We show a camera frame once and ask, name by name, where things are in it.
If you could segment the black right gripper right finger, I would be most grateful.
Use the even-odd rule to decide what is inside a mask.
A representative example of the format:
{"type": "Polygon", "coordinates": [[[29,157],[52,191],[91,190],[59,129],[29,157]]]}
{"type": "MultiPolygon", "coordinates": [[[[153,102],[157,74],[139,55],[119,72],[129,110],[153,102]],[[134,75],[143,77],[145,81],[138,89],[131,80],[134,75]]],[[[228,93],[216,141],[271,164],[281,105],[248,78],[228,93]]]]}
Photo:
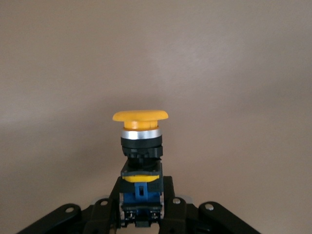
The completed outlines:
{"type": "Polygon", "coordinates": [[[217,202],[198,208],[175,195],[173,179],[164,177],[164,218],[159,234],[261,234],[217,202]]]}

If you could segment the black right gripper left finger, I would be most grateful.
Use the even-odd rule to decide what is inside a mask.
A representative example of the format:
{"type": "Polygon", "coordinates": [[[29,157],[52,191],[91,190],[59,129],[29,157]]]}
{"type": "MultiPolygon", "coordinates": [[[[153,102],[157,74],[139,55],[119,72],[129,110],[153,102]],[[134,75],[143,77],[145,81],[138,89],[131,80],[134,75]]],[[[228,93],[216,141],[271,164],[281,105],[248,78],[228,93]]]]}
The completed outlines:
{"type": "Polygon", "coordinates": [[[58,207],[17,234],[110,234],[118,227],[120,178],[108,198],[82,210],[74,203],[58,207]]]}

